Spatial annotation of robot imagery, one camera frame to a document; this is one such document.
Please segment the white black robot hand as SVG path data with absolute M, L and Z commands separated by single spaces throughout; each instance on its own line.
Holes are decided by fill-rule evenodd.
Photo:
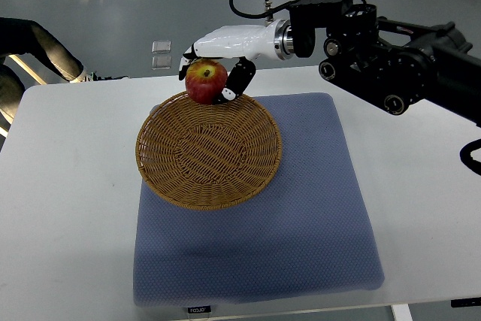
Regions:
M 222 104 L 239 98 L 256 73 L 253 61 L 260 56 L 273 60 L 286 60 L 294 55 L 293 40 L 288 20 L 275 20 L 268 26 L 223 26 L 198 39 L 186 50 L 180 60 L 179 79 L 199 59 L 233 59 L 238 62 L 227 77 L 224 88 L 213 98 Z

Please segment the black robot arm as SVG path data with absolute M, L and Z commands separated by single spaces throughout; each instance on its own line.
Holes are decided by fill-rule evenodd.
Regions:
M 388 20 L 365 0 L 297 0 L 287 8 L 286 48 L 296 56 L 311 56 L 316 29 L 326 30 L 324 80 L 392 115 L 426 99 L 480 124 L 480 60 L 453 22 Z

